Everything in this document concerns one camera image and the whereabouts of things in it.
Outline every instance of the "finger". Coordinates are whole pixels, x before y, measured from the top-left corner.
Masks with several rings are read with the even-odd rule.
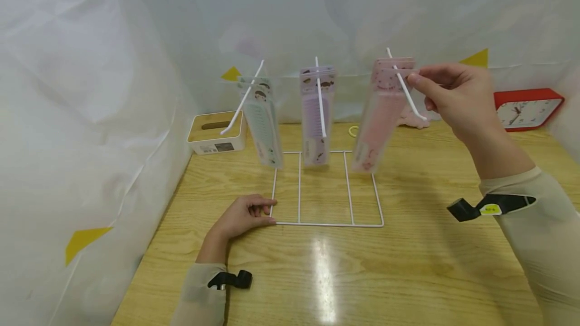
[[[252,216],[260,216],[260,208],[258,208],[258,207],[251,207],[250,208],[250,214],[252,214]]]
[[[431,98],[429,97],[425,97],[425,108],[427,109],[427,111],[436,111],[437,110],[437,106],[435,105],[435,102],[433,100],[431,100]]]
[[[419,70],[419,74],[440,85],[451,85],[459,76],[472,69],[461,63],[443,63],[433,66],[425,66]]]
[[[246,206],[249,207],[253,207],[253,206],[262,206],[262,205],[268,205],[268,207],[270,205],[276,205],[276,203],[278,203],[277,200],[275,199],[266,199],[263,198],[262,196],[260,196],[259,198],[254,197],[254,198],[246,198]]]
[[[270,216],[260,216],[258,218],[252,218],[252,227],[265,227],[269,225],[275,225],[276,219]]]
[[[262,194],[249,194],[245,196],[247,199],[260,199],[263,198]]]
[[[412,73],[408,76],[407,80],[417,91],[431,98],[434,104],[445,101],[446,96],[450,92],[449,90],[442,89],[438,83],[419,74]]]

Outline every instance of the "forearm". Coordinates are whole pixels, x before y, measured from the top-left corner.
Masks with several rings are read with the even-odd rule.
[[[481,179],[525,173],[535,167],[530,156],[503,128],[489,127],[464,141]]]
[[[171,326],[223,326],[226,291],[208,288],[218,273],[226,272],[228,238],[212,229],[207,232],[197,260],[187,272]]]
[[[220,231],[211,228],[205,235],[195,260],[198,264],[225,264],[228,257],[229,239]]]
[[[550,326],[580,324],[580,216],[553,177],[534,168],[484,180],[481,192],[532,196],[535,203],[496,216]]]

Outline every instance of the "hand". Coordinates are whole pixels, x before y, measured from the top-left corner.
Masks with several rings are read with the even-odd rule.
[[[420,69],[407,79],[425,98],[425,107],[439,113],[462,142],[486,131],[504,132],[493,101],[489,71],[460,63]]]
[[[226,209],[211,231],[230,240],[252,228],[275,225],[276,220],[270,216],[262,216],[262,211],[269,215],[270,206],[276,203],[276,200],[266,199],[260,194],[239,197]]]

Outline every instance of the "right hand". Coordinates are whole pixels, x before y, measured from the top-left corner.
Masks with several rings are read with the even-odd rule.
[[[425,95],[425,107],[439,113],[462,142],[486,131],[504,131],[487,69],[460,63],[436,64],[421,68],[407,80]]]

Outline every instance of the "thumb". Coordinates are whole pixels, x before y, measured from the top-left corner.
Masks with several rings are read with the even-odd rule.
[[[435,83],[420,74],[410,74],[407,77],[407,81],[409,82],[409,85],[412,85],[417,91],[431,98],[435,104],[444,100],[445,96],[449,94],[449,91],[441,87],[438,83]]]
[[[256,227],[265,227],[269,225],[275,225],[276,219],[272,218],[271,216],[257,216],[252,218],[252,226]]]

